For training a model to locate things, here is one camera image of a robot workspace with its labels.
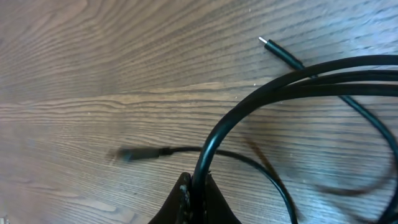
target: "table surface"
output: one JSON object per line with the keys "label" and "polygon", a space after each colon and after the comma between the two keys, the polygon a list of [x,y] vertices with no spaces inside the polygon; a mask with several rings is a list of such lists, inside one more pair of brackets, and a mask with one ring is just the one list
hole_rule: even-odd
{"label": "table surface", "polygon": [[[198,153],[109,165],[120,146],[201,146],[250,92],[305,65],[396,54],[394,0],[0,2],[0,197],[11,223],[147,223]],[[355,97],[395,133],[398,100]],[[240,122],[221,147],[272,164],[300,223],[374,220],[395,184],[391,152],[336,97],[290,100]],[[242,223],[289,223],[273,185],[216,156]]]}

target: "wooden table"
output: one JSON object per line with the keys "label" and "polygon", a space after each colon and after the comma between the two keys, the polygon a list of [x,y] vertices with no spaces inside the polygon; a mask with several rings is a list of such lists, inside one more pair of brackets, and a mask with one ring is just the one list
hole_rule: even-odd
{"label": "wooden table", "polygon": [[[201,146],[240,100],[291,71],[259,36],[313,65],[396,54],[397,33],[394,0],[3,0],[6,213],[12,224],[147,223],[179,174],[193,172],[198,153],[109,165],[110,149]],[[398,130],[397,99],[356,99]],[[395,184],[385,141],[336,97],[266,106],[221,148],[266,157],[300,223],[373,220]],[[258,171],[218,156],[211,171],[242,223],[289,223],[280,195]],[[327,193],[334,191],[340,195]]]}

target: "metal connector tip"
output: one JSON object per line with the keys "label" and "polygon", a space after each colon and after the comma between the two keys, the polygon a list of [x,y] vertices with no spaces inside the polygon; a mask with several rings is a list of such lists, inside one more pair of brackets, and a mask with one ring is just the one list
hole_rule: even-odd
{"label": "metal connector tip", "polygon": [[261,42],[265,43],[265,44],[268,43],[268,41],[264,40],[264,38],[262,38],[262,37],[259,37],[259,40],[260,40]]}

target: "cable connector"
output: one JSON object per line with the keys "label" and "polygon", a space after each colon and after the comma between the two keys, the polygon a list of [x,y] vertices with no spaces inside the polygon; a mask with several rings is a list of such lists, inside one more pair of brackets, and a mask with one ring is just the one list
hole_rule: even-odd
{"label": "cable connector", "polygon": [[259,40],[264,43],[264,47],[272,52],[276,57],[282,59],[286,64],[292,67],[295,70],[304,69],[303,63],[295,58],[291,53],[285,50],[283,47],[279,46],[272,40],[264,40],[262,37],[259,37]]}
{"label": "cable connector", "polygon": [[159,156],[168,156],[173,154],[173,150],[169,147],[160,149],[156,148],[131,148],[122,146],[116,151],[108,153],[107,157],[111,161],[136,161],[139,159],[156,159]]}

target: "black cable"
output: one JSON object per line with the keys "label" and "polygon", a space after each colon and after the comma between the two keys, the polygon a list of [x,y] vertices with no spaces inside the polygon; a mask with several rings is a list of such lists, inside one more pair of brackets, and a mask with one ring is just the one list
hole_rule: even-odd
{"label": "black cable", "polygon": [[354,71],[354,72],[341,72],[335,73],[331,75],[325,75],[318,77],[316,79],[311,78],[307,80],[303,80],[301,82],[290,84],[289,86],[300,86],[305,85],[323,85],[323,84],[335,84],[345,82],[345,80],[349,80],[351,77],[358,76],[362,77],[362,81],[383,81],[383,82],[393,82],[396,79],[396,71],[395,70],[362,70],[362,71]]}
{"label": "black cable", "polygon": [[[398,72],[396,72],[396,79],[394,81],[398,81]],[[366,77],[361,76],[352,76],[350,79],[346,79],[347,82],[356,82],[358,80],[364,80]],[[364,95],[391,95],[391,96],[398,96],[398,86],[394,85],[373,85],[373,84],[354,84],[354,85],[340,85],[340,88],[335,89],[336,85],[321,85],[316,86],[287,86],[286,88],[281,89],[278,93],[272,93],[268,101],[258,101],[257,99],[253,98],[247,102],[251,105],[251,108],[244,107],[244,105],[238,106],[244,107],[246,111],[243,111],[242,118],[245,117],[245,114],[249,114],[251,111],[255,110],[257,107],[260,107],[263,104],[270,103],[273,101],[280,101],[280,100],[287,100],[293,98],[301,98],[307,96],[325,96],[325,95],[339,95],[342,93],[357,93],[357,94],[364,94]],[[148,159],[148,158],[157,158],[159,156],[164,155],[171,155],[175,152],[187,152],[187,151],[200,151],[201,148],[199,147],[178,147],[178,148],[161,148],[161,149],[129,149],[129,148],[121,148],[117,151],[117,154],[113,154],[112,157],[118,157],[119,159],[125,161],[133,161],[138,159]],[[228,156],[240,161],[243,161],[250,166],[256,168],[257,170],[261,171],[263,175],[265,175],[272,184],[275,185],[279,193],[281,194],[282,198],[287,207],[287,211],[290,216],[290,221],[293,224],[297,224],[297,215],[294,209],[294,203],[289,195],[288,191],[284,188],[282,184],[278,182],[278,180],[272,176],[272,174],[266,170],[263,166],[258,164],[256,161],[239,155],[234,152],[217,150],[216,154],[222,156]]]}
{"label": "black cable", "polygon": [[[219,123],[213,128],[208,136],[203,150],[200,154],[192,182],[192,199],[200,200],[203,193],[204,180],[207,175],[211,160],[217,147],[229,131],[260,106],[280,100],[303,98],[309,96],[331,96],[331,95],[378,95],[378,96],[397,96],[398,87],[394,85],[375,85],[375,84],[349,84],[349,85],[322,85],[322,86],[300,86],[288,87],[287,85],[299,81],[303,78],[330,72],[342,68],[351,68],[367,65],[398,65],[398,56],[395,55],[371,55],[362,57],[345,58],[331,62],[321,63],[307,67],[303,70],[292,72],[283,77],[276,78],[268,84],[260,87],[240,104],[227,113]],[[398,150],[393,149],[395,160],[398,161]]]}
{"label": "black cable", "polygon": [[[296,70],[302,70],[302,69],[305,68],[303,63],[299,59],[295,58],[291,53],[289,53],[287,50],[283,49],[281,46],[279,46],[277,43],[275,43],[272,40],[268,40],[265,43],[264,48],[266,48],[267,50],[271,51],[275,56],[279,57],[284,62],[286,62],[289,66],[291,66],[292,68],[294,68]],[[381,70],[381,71],[368,70],[367,72],[369,73],[367,75],[380,75],[380,73],[383,73],[383,74],[390,73],[392,75],[391,78],[394,79],[394,71],[390,71],[390,70]],[[331,82],[335,82],[336,83],[336,82],[341,81],[341,79],[344,78],[344,77],[347,77],[347,76],[350,76],[350,75],[357,75],[357,74],[359,74],[359,72],[348,72],[348,73],[345,73],[343,75],[340,74],[339,77],[337,75],[334,75],[334,76],[332,75],[332,76],[329,76],[328,79],[324,78],[323,79],[323,81],[324,81],[323,83],[324,84],[331,83]],[[396,142],[396,139],[395,139],[394,135],[391,133],[391,131],[388,129],[388,127],[377,118],[377,116],[372,114],[369,110],[367,110],[364,106],[362,106],[360,103],[358,103],[356,100],[354,100],[350,96],[339,96],[339,98],[341,100],[343,100],[347,105],[352,107],[352,109],[357,111],[363,118],[368,120],[372,124],[372,126],[375,127],[380,132],[380,134],[384,137],[384,139],[386,139],[386,141],[388,142],[388,145],[390,146],[390,148],[393,151],[398,151],[398,144]],[[392,197],[392,200],[388,204],[387,208],[385,209],[385,211],[381,215],[380,220],[383,220],[383,219],[389,217],[390,215],[394,214],[394,210],[395,210],[397,205],[398,205],[398,183],[397,183],[397,187],[396,187],[396,192],[395,192],[394,196]]]}

